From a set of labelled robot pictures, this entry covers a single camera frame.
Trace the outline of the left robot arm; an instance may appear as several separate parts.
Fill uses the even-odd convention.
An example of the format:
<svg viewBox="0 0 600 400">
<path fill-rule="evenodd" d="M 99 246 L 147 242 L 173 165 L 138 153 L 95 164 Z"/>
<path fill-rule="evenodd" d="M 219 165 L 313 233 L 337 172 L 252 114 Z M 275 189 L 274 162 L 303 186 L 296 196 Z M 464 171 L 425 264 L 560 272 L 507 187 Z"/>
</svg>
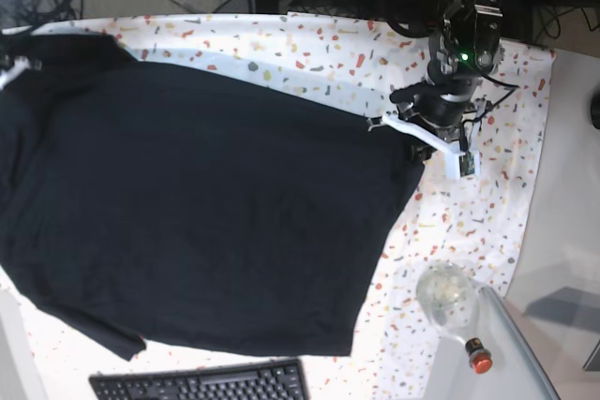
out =
<svg viewBox="0 0 600 400">
<path fill-rule="evenodd" d="M 455 130 L 473 110 L 480 81 L 500 62 L 502 0 L 437 0 L 437 29 L 428 38 L 424 79 L 397 89 L 397 118 L 432 133 Z"/>
</svg>

